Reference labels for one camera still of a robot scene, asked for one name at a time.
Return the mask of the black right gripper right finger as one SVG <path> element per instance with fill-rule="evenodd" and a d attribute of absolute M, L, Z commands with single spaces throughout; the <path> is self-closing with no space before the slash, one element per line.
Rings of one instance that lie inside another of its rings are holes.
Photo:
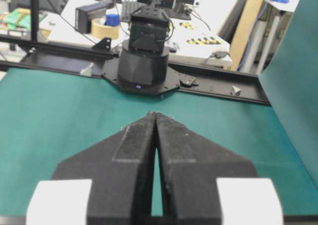
<path fill-rule="evenodd" d="M 258 178 L 253 163 L 164 114 L 156 125 L 164 212 L 177 225 L 219 225 L 216 179 Z"/>

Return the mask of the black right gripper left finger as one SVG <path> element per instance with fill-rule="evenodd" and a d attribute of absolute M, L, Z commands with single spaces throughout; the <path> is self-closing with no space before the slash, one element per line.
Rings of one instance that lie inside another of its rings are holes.
<path fill-rule="evenodd" d="M 89 225 L 138 225 L 151 214 L 156 114 L 61 161 L 52 179 L 91 179 Z"/>

